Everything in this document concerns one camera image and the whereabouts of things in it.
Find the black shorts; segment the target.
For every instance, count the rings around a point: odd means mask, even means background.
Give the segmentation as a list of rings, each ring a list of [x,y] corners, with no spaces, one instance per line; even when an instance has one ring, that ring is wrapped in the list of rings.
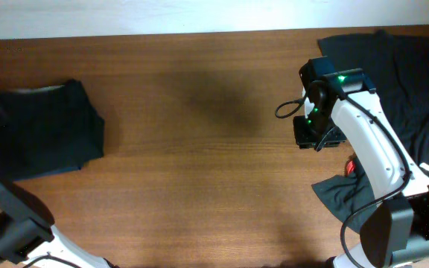
[[[81,169],[104,155],[104,120],[83,84],[0,92],[0,177]]]

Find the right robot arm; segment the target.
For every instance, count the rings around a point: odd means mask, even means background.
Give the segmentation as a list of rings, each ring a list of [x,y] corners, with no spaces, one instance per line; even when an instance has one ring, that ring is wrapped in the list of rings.
[[[376,88],[362,69],[336,71],[327,57],[310,59],[299,70],[305,110],[293,120],[296,144],[319,151],[344,141],[352,145],[372,186],[374,200],[343,222],[344,234],[361,213],[373,213],[352,248],[326,267],[409,267],[429,258],[429,177],[411,159],[391,127]]]

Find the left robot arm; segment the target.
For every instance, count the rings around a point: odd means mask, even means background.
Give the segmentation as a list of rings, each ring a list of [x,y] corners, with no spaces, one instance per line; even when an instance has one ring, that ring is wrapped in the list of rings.
[[[0,263],[112,267],[69,240],[48,207],[16,185],[103,156],[104,121],[87,100],[0,95]]]

